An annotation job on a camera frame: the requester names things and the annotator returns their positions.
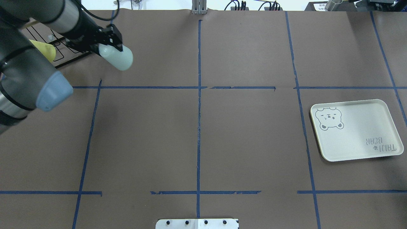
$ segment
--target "cylindrical metal object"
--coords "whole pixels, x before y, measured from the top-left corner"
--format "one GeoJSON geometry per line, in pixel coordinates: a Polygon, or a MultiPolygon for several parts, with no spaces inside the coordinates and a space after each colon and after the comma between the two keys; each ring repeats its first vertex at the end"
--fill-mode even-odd
{"type": "Polygon", "coordinates": [[[325,9],[328,11],[336,11],[342,2],[343,0],[329,0],[325,5],[325,9]]]}
{"type": "Polygon", "coordinates": [[[79,9],[70,0],[64,1],[64,8],[56,19],[50,22],[43,22],[50,29],[57,31],[58,33],[66,33],[71,31],[79,20],[79,9]]]}
{"type": "Polygon", "coordinates": [[[24,120],[31,110],[20,107],[1,87],[0,82],[0,134],[24,120]]]}
{"type": "Polygon", "coordinates": [[[2,0],[0,7],[20,20],[35,18],[40,22],[48,22],[63,13],[65,0],[2,0]]]}
{"type": "Polygon", "coordinates": [[[0,29],[0,40],[6,38],[25,42],[0,42],[0,71],[7,76],[2,90],[20,107],[35,109],[38,94],[57,70],[16,28],[0,29]]]}

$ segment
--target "black cable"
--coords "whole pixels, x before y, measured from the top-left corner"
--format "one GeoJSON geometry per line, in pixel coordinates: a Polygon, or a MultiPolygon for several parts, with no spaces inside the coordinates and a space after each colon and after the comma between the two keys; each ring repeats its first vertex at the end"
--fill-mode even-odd
{"type": "Polygon", "coordinates": [[[276,1],[273,2],[273,5],[271,6],[271,8],[269,8],[269,10],[274,10],[275,7],[276,7],[276,1]]]}
{"type": "Polygon", "coordinates": [[[261,6],[260,6],[260,8],[258,9],[258,11],[261,9],[261,7],[262,6],[264,6],[264,4],[266,4],[266,3],[269,3],[270,4],[270,8],[271,8],[271,2],[264,2],[261,6]]]}
{"type": "Polygon", "coordinates": [[[280,10],[280,4],[277,1],[275,1],[275,3],[276,3],[276,7],[274,8],[274,10],[279,11],[280,10]]]}
{"type": "Polygon", "coordinates": [[[226,7],[225,7],[225,9],[224,9],[224,11],[228,8],[228,6],[233,2],[234,3],[234,9],[236,10],[236,7],[237,7],[237,4],[236,4],[236,2],[235,2],[236,0],[232,0],[232,1],[230,1],[229,2],[229,4],[227,4],[226,5],[226,7]]]}
{"type": "Polygon", "coordinates": [[[86,9],[86,8],[82,5],[81,0],[75,0],[75,2],[76,2],[86,13],[88,13],[90,16],[92,16],[92,17],[94,17],[94,18],[96,18],[96,19],[102,20],[102,21],[111,21],[111,20],[115,19],[115,18],[117,17],[117,15],[119,15],[119,10],[120,10],[120,2],[119,2],[119,0],[117,0],[117,10],[116,10],[116,13],[115,13],[114,16],[111,17],[111,18],[101,18],[101,17],[98,17],[98,16],[92,14],[91,12],[89,12],[89,10],[86,9]]]}

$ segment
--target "yellow object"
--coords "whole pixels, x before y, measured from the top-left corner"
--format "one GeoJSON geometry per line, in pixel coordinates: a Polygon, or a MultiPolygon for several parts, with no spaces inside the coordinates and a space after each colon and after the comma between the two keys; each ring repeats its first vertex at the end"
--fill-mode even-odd
{"type": "Polygon", "coordinates": [[[42,53],[42,55],[47,58],[49,62],[52,62],[55,59],[57,52],[55,51],[55,47],[53,45],[39,41],[30,41],[42,53]]]}

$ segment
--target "grid on table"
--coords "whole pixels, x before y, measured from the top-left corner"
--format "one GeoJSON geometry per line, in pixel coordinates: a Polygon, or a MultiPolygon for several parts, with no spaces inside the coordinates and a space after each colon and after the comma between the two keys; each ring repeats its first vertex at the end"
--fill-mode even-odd
{"type": "MultiPolygon", "coordinates": [[[[311,180],[311,187],[312,190],[298,190],[298,194],[312,194],[313,195],[313,200],[314,200],[314,207],[315,207],[315,215],[316,215],[316,221],[317,221],[317,227],[318,229],[321,228],[320,224],[320,218],[319,218],[319,211],[318,211],[318,203],[317,203],[317,195],[318,194],[361,194],[361,193],[376,193],[376,194],[385,194],[385,193],[402,193],[402,194],[407,194],[407,191],[401,191],[401,190],[316,190],[315,188],[315,182],[314,182],[314,176],[313,176],[313,170],[312,170],[312,163],[311,163],[311,157],[310,157],[310,152],[309,152],[309,146],[308,146],[308,138],[306,134],[306,127],[305,127],[305,118],[304,118],[304,111],[301,103],[301,90],[307,90],[307,89],[347,89],[347,90],[352,90],[352,89],[389,89],[389,90],[394,90],[398,104],[400,106],[400,110],[402,112],[405,124],[407,125],[407,118],[406,114],[404,112],[400,96],[398,94],[398,89],[407,89],[407,87],[397,87],[395,85],[391,70],[389,68],[387,58],[385,55],[385,52],[382,48],[381,41],[379,34],[377,32],[377,28],[375,25],[375,20],[373,17],[372,12],[370,12],[370,17],[372,20],[372,24],[374,27],[374,31],[377,37],[378,45],[380,47],[380,50],[382,52],[389,77],[392,82],[392,87],[382,87],[382,86],[373,86],[373,87],[352,87],[352,86],[345,86],[345,87],[336,87],[336,86],[317,86],[317,87],[312,87],[312,86],[300,86],[298,83],[298,75],[297,71],[295,68],[295,63],[294,63],[294,52],[293,52],[293,44],[291,40],[291,32],[290,32],[290,25],[289,25],[289,17],[288,13],[285,12],[286,16],[286,22],[287,22],[287,32],[288,32],[288,39],[289,39],[289,45],[290,45],[290,51],[291,51],[291,58],[292,58],[292,65],[293,65],[293,71],[295,75],[295,83],[296,87],[294,89],[297,91],[297,96],[298,96],[298,104],[299,104],[299,109],[300,109],[300,114],[301,114],[301,120],[302,120],[302,127],[303,127],[303,132],[304,132],[304,137],[305,137],[305,142],[306,142],[306,152],[308,156],[308,165],[309,165],[309,174],[310,174],[310,180],[311,180]]],[[[77,195],[77,204],[76,204],[76,209],[74,212],[74,219],[72,223],[72,228],[74,229],[76,227],[76,222],[77,222],[77,217],[79,214],[79,207],[80,207],[80,201],[81,201],[81,195],[100,195],[102,196],[101,191],[83,191],[83,182],[85,178],[85,172],[86,172],[86,166],[88,162],[88,157],[89,157],[89,150],[90,150],[90,142],[92,139],[92,133],[93,133],[93,128],[94,128],[94,121],[95,121],[95,116],[96,116],[96,111],[97,111],[97,106],[98,106],[98,101],[99,101],[99,96],[101,89],[197,89],[198,90],[198,130],[197,130],[197,190],[194,191],[159,191],[159,192],[153,192],[151,191],[152,195],[196,195],[197,197],[197,218],[200,218],[200,195],[222,195],[222,194],[248,194],[248,195],[255,195],[260,193],[260,190],[232,190],[232,191],[201,191],[200,189],[200,143],[201,143],[201,125],[200,125],[200,119],[201,119],[201,90],[206,89],[206,86],[201,85],[201,23],[202,20],[198,21],[198,86],[178,86],[178,87],[172,87],[172,86],[102,86],[102,81],[99,82],[98,86],[75,86],[75,89],[97,89],[97,95],[96,95],[96,101],[95,101],[95,106],[94,106],[94,111],[93,111],[93,116],[92,116],[92,122],[91,122],[91,127],[90,127],[90,132],[89,132],[89,139],[88,139],[88,145],[87,145],[87,150],[85,154],[85,160],[84,160],[84,165],[83,165],[83,171],[82,171],[82,176],[81,176],[81,181],[80,181],[80,186],[78,191],[0,191],[0,194],[63,194],[63,195],[77,195]]],[[[215,86],[212,87],[211,89],[271,89],[275,90],[275,86],[215,86]]]]}
{"type": "Polygon", "coordinates": [[[356,89],[356,90],[358,90],[358,89],[359,90],[363,90],[363,89],[373,89],[373,90],[374,89],[389,89],[389,90],[394,90],[394,92],[396,94],[396,97],[397,97],[398,104],[400,106],[401,113],[403,115],[405,125],[407,126],[406,114],[404,112],[404,108],[403,108],[403,105],[401,103],[398,91],[397,91],[398,89],[407,89],[407,87],[397,87],[395,82],[394,82],[392,72],[391,72],[389,64],[387,62],[386,54],[384,52],[384,49],[382,47],[382,43],[381,43],[379,34],[377,32],[376,23],[375,23],[372,12],[370,12],[370,17],[371,17],[371,20],[372,20],[374,32],[376,34],[378,46],[379,46],[379,48],[381,50],[381,53],[383,55],[383,58],[384,58],[384,61],[385,61],[385,64],[386,64],[386,68],[387,68],[387,71],[388,71],[388,74],[389,74],[389,77],[390,77],[390,80],[391,80],[393,86],[392,87],[382,87],[382,86],[375,86],[375,87],[352,87],[352,86],[347,86],[347,87],[336,87],[336,86],[312,87],[312,86],[300,86],[299,83],[298,83],[297,70],[295,68],[293,43],[292,43],[292,39],[291,39],[289,17],[288,17],[287,12],[285,12],[285,17],[286,17],[286,22],[287,22],[287,32],[288,32],[288,38],[289,38],[289,43],[290,43],[290,51],[291,51],[291,59],[292,59],[292,64],[293,64],[293,71],[294,71],[294,75],[295,75],[296,87],[294,89],[297,90],[298,104],[299,104],[299,108],[300,108],[302,128],[303,128],[303,131],[304,131],[304,138],[305,138],[305,142],[306,142],[306,152],[307,152],[307,156],[308,156],[309,174],[310,174],[311,187],[312,187],[312,190],[299,190],[299,191],[297,191],[297,193],[298,194],[312,194],[313,195],[314,207],[315,207],[315,216],[316,216],[316,220],[317,220],[317,227],[318,227],[318,229],[321,229],[321,222],[320,222],[320,218],[319,218],[319,210],[318,210],[318,203],[317,203],[317,194],[363,194],[363,193],[376,193],[376,194],[402,193],[402,194],[407,194],[407,191],[405,191],[405,190],[316,190],[315,189],[315,181],[314,181],[313,169],[312,169],[312,163],[311,163],[311,156],[310,156],[309,145],[308,145],[308,137],[307,137],[306,127],[305,127],[304,110],[303,110],[302,103],[301,103],[300,91],[305,90],[305,89],[348,89],[348,90],[352,90],[352,89],[356,89]]]}

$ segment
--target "metal plate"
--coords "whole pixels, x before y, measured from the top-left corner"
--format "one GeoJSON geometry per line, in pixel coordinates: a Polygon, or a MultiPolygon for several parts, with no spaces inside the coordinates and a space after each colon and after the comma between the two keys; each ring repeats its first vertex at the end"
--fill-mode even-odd
{"type": "Polygon", "coordinates": [[[155,229],[238,229],[238,219],[163,219],[155,229]]]}

